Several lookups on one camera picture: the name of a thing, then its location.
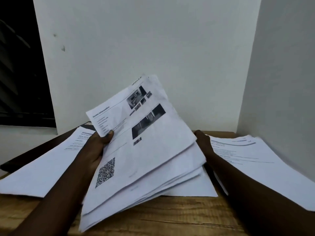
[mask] window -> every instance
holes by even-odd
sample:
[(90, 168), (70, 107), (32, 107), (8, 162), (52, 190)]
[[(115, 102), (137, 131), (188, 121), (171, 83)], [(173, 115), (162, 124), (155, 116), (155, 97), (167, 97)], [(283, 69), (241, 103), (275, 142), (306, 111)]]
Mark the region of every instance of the window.
[(0, 125), (56, 127), (33, 0), (1, 0)]

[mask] forearm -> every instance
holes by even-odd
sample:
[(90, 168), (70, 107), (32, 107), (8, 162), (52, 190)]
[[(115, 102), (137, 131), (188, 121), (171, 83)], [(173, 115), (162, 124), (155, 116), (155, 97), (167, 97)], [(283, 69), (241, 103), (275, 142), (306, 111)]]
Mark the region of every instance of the forearm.
[(93, 175), (74, 160), (35, 210), (11, 235), (63, 235), (69, 230)]
[(206, 158), (229, 193), (229, 197), (274, 235), (315, 235), (314, 215), (274, 190), (243, 174), (217, 156), (212, 149)]

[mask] wood grain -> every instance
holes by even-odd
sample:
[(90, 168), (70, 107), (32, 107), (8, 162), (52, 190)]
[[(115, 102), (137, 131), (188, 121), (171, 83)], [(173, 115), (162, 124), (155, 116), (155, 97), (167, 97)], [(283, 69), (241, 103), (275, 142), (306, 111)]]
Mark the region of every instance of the wood grain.
[[(234, 138), (233, 132), (204, 131)], [(219, 197), (160, 196), (115, 214), (84, 233), (80, 213), (68, 235), (248, 235), (210, 174)], [(39, 198), (0, 194), (0, 232), (14, 230), (37, 206)]]

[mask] printed photo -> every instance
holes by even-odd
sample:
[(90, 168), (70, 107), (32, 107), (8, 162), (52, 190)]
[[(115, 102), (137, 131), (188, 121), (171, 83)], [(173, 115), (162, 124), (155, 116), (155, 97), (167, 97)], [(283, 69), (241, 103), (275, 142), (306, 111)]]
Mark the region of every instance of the printed photo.
[(135, 139), (141, 133), (151, 126), (156, 120), (165, 114), (165, 111), (161, 104), (156, 106), (147, 116), (145, 116), (137, 125), (135, 125), (132, 131), (132, 139)]
[(137, 88), (132, 95), (130, 95), (127, 98), (127, 102), (130, 106), (131, 109), (133, 109), (139, 102), (140, 100), (146, 95), (146, 91), (144, 90), (144, 88), (142, 86), (139, 86), (139, 88)]
[(152, 95), (152, 93), (151, 93), (151, 91), (149, 91), (149, 92), (147, 93), (147, 98), (150, 98), (151, 95)]
[(145, 102), (146, 102), (146, 99), (145, 98), (143, 98), (143, 99), (141, 99), (141, 104), (143, 105)]
[(135, 110), (137, 111), (140, 106), (141, 106), (141, 105), (138, 104), (138, 105), (135, 107)]
[(138, 142), (140, 142), (142, 140), (142, 138), (138, 138), (135, 142), (134, 145), (136, 145)]

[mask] qr code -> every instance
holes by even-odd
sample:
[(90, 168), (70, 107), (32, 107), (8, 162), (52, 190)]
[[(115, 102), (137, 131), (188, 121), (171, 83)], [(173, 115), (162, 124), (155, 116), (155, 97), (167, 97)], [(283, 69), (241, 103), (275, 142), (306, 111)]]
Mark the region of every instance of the qr code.
[(111, 159), (108, 163), (106, 163), (105, 166), (100, 168), (97, 181), (96, 181), (96, 187), (98, 187), (100, 184), (107, 181), (109, 178), (112, 178), (114, 175), (114, 168), (115, 168), (115, 157)]

